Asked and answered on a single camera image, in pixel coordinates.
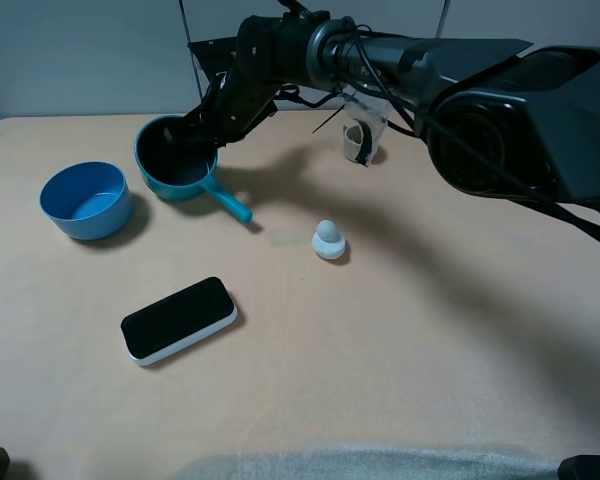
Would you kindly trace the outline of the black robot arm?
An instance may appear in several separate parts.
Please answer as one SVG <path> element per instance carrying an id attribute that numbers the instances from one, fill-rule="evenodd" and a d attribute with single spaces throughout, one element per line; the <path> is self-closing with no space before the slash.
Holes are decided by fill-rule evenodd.
<path id="1" fill-rule="evenodd" d="M 242 140 L 288 85 L 387 101 L 457 190 L 504 199 L 600 243 L 600 48 L 518 39 L 427 39 L 364 30 L 296 1 L 251 16 L 228 70 L 168 127 L 202 153 Z"/>

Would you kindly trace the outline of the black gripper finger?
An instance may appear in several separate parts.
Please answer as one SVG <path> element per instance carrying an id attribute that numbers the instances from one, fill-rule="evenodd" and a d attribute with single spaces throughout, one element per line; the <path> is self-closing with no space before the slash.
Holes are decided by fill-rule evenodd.
<path id="1" fill-rule="evenodd" d="M 181 117 L 168 117 L 164 126 L 165 140 L 178 148 L 195 148 L 199 143 L 199 128 Z"/>

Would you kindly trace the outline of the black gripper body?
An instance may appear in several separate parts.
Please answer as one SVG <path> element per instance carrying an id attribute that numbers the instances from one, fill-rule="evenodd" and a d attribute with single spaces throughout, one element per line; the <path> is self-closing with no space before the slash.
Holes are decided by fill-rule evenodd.
<path id="1" fill-rule="evenodd" d="M 244 139 L 277 111 L 280 83 L 230 69 L 211 83 L 201 104 L 189 113 L 189 142 L 219 148 Z"/>

